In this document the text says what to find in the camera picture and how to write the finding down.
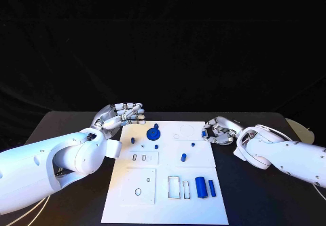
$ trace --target beige object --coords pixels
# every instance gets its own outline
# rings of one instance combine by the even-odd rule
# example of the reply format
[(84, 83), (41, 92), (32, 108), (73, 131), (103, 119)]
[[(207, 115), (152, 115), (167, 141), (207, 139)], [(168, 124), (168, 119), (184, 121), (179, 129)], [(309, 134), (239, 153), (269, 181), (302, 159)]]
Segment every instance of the beige object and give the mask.
[(296, 121), (288, 119), (288, 123), (291, 124), (292, 129), (295, 130), (301, 140), (306, 144), (314, 144), (315, 142), (315, 133)]

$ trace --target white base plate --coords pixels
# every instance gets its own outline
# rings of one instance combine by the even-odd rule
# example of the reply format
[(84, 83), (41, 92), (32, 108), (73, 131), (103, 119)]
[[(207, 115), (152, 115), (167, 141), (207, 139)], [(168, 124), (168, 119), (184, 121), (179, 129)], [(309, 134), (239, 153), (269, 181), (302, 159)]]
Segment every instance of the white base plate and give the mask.
[[(155, 123), (159, 124), (162, 137), (159, 140), (151, 141), (146, 132), (154, 128)], [(123, 128), (120, 139), (123, 148), (120, 158), (116, 159), (103, 223), (229, 225), (213, 149), (210, 142), (204, 142), (201, 138), (204, 125), (205, 122), (198, 121), (148, 121), (146, 125), (129, 125)], [(132, 137), (136, 139), (135, 144), (130, 142)], [(195, 147), (188, 147), (191, 141), (195, 143)], [(159, 165), (136, 167), (156, 169), (155, 204), (148, 205), (139, 202), (139, 204), (126, 205), (122, 201), (122, 197), (129, 197), (128, 194), (125, 196), (122, 188), (130, 186), (125, 182), (125, 172), (130, 168), (128, 161), (130, 152), (159, 152)], [(178, 155), (181, 153), (188, 154), (185, 162), (179, 162), (182, 156)], [(181, 199), (168, 197), (168, 177), (181, 178)], [(207, 180), (210, 196), (205, 199), (198, 198), (197, 177), (205, 177)], [(182, 181), (187, 180), (190, 181), (190, 200), (184, 198)], [(214, 181), (217, 197), (211, 196), (210, 180)]]

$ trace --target oval hole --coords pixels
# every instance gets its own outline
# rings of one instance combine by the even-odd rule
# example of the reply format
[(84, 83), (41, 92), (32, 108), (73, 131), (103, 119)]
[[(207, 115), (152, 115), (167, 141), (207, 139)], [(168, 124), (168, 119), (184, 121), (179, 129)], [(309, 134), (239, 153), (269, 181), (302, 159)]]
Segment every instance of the oval hole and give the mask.
[(38, 160), (38, 158), (35, 157), (35, 163), (37, 163), (37, 165), (40, 166), (40, 160)]
[(136, 189), (135, 194), (136, 194), (138, 196), (142, 194), (142, 189), (141, 189), (141, 188)]

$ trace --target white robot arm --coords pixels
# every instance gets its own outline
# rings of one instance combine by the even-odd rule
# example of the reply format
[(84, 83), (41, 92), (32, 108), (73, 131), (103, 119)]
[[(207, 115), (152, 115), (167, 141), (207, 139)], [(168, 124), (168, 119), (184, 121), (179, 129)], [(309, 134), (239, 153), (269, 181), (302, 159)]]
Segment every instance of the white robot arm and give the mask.
[[(122, 142), (109, 140), (120, 126), (145, 124), (143, 104), (109, 105), (81, 132), (0, 153), (0, 215), (48, 197), (100, 168), (104, 157), (119, 158)], [(54, 172), (54, 163), (68, 173)]]
[[(208, 136), (211, 127), (217, 137)], [(237, 121), (220, 116), (205, 124), (203, 138), (220, 145), (231, 144), (237, 138), (234, 155), (244, 161), (265, 170), (273, 164), (283, 173), (326, 187), (326, 148), (292, 141), (278, 132), (289, 139), (285, 141), (272, 130), (278, 132), (263, 125), (244, 128)]]

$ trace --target black table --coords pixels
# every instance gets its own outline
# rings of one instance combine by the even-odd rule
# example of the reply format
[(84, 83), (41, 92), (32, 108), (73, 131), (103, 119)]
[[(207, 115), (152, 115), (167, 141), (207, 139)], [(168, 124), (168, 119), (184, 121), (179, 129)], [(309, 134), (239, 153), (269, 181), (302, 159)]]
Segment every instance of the black table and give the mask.
[[(96, 112), (50, 112), (28, 144), (81, 131), (90, 127)], [(237, 119), (244, 126), (267, 125), (299, 140), (279, 113), (146, 113), (149, 121), (208, 121), (217, 116)], [(115, 139), (120, 140), (122, 130)], [(234, 156), (236, 143), (213, 144), (217, 172), (230, 225), (280, 226), (324, 225), (326, 201), (314, 186), (282, 173), (275, 166), (256, 168)], [(115, 159), (106, 158), (99, 171), (57, 192), (47, 204), (34, 226), (104, 226), (102, 217), (113, 174)], [(41, 208), (15, 224), (28, 225)], [(0, 225), (11, 223), (32, 208), (27, 207), (0, 216)]]

